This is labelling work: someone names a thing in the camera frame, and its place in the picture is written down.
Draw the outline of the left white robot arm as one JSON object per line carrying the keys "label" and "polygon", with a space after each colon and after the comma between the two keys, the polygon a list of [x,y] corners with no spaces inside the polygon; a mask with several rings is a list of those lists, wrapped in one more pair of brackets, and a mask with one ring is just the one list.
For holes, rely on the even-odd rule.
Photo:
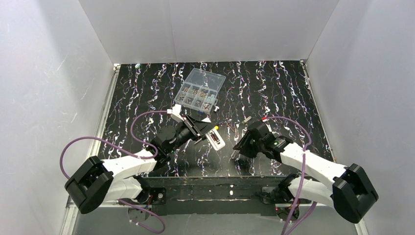
{"label": "left white robot arm", "polygon": [[215,124],[209,119],[194,119],[174,115],[177,126],[166,126],[147,147],[124,157],[101,160],[89,157],[72,176],[67,176],[65,190],[82,214],[98,208],[103,202],[133,199],[150,203],[156,197],[152,187],[142,177],[170,161],[170,154],[189,140],[208,140],[214,149],[223,147]]}

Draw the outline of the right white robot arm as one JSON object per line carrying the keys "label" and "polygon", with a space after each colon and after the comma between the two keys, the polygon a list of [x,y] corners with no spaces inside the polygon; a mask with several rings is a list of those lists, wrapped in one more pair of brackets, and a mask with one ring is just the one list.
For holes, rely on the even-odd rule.
{"label": "right white robot arm", "polygon": [[233,149],[248,158],[263,154],[268,159],[304,170],[312,177],[307,180],[300,174],[289,174],[272,191],[259,194],[269,203],[293,202],[300,189],[300,199],[329,206],[345,220],[357,224],[379,199],[361,166],[337,164],[303,151],[291,138],[273,134],[263,121],[249,125]]}

